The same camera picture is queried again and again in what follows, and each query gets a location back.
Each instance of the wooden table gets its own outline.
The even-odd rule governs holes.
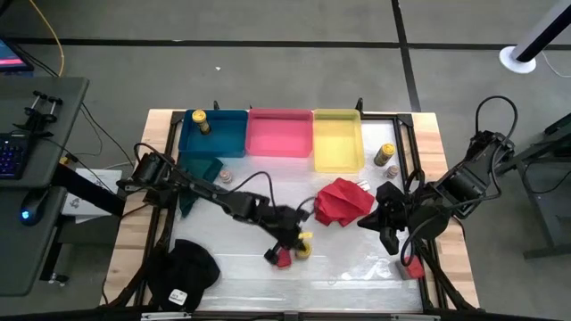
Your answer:
[[[141,141],[148,143],[161,152],[164,151],[167,134],[169,133],[170,119],[174,111],[175,110],[150,110]],[[436,115],[428,112],[412,113],[412,118],[417,138],[418,154],[422,169],[426,173],[426,181],[435,181],[448,169]],[[180,128],[181,126],[178,126],[172,153],[175,159],[178,155]],[[142,148],[140,152],[144,153],[148,151]],[[410,164],[409,168],[411,168],[412,162],[410,161],[410,157],[407,157],[407,159],[409,160],[407,163]],[[144,193],[130,195],[125,211],[133,210],[141,206],[144,196]],[[145,208],[129,215],[121,221],[104,285],[105,293],[109,300],[113,300],[119,295],[120,291],[127,285],[128,281],[140,267],[145,251],[145,241],[151,221],[151,212],[151,208]],[[161,215],[157,229],[157,238],[161,234],[164,217],[165,215]],[[464,243],[462,229],[458,223],[451,220],[446,231],[436,239],[436,247],[443,271],[462,293],[464,298],[470,304],[478,306],[468,252]],[[427,273],[426,280],[428,282],[429,297],[434,305],[436,305],[434,279],[430,273]],[[145,301],[149,300],[150,297],[151,295],[147,289]]]

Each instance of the white stand base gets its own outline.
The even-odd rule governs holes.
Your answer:
[[[514,51],[515,48],[516,48],[515,46],[509,46],[501,49],[500,51],[501,64],[507,69],[519,74],[526,74],[534,71],[536,66],[535,58],[533,58],[530,62],[518,62],[517,60],[511,57],[511,53]]]

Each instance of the gray floor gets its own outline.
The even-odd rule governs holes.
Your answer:
[[[396,42],[389,0],[81,0],[37,1],[61,37],[207,40],[326,40]],[[555,1],[401,0],[408,40],[415,43],[516,43]],[[0,19],[3,33],[49,37],[20,1]],[[571,30],[556,43],[571,44]],[[54,69],[52,45],[26,45]],[[351,108],[410,111],[398,49],[212,48],[65,46],[66,76],[91,80],[86,104],[121,145],[138,141],[151,108]],[[537,70],[504,70],[495,51],[412,50],[422,111],[436,112],[449,165],[463,156],[474,133],[478,103],[506,95],[519,108],[513,140],[526,148],[550,123],[571,112],[571,79],[559,78],[538,57]],[[571,51],[548,51],[571,74]],[[507,105],[490,103],[482,126],[506,131]],[[78,120],[68,147],[92,152],[96,139]],[[123,162],[105,141],[103,155],[85,158],[103,167]],[[498,313],[569,319],[571,256],[523,260],[544,244],[538,222],[515,173],[500,181],[504,195],[482,204],[466,221],[470,262],[483,308]],[[74,247],[62,269],[64,288],[37,284],[27,298],[0,299],[3,314],[94,307],[111,255],[109,247]]]

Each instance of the plastic bin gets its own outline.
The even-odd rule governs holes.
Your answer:
[[[181,154],[207,157],[244,157],[246,111],[205,111],[211,132],[203,135],[193,122],[194,110],[186,111],[178,150]]]
[[[365,165],[360,115],[355,110],[313,112],[315,170],[323,173],[355,173]]]
[[[308,157],[313,149],[311,111],[252,109],[246,151],[255,156]]]

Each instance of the black baseball cap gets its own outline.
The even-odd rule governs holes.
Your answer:
[[[174,249],[149,267],[147,283],[153,301],[164,311],[194,312],[204,290],[220,276],[216,261],[202,246],[176,240]]]

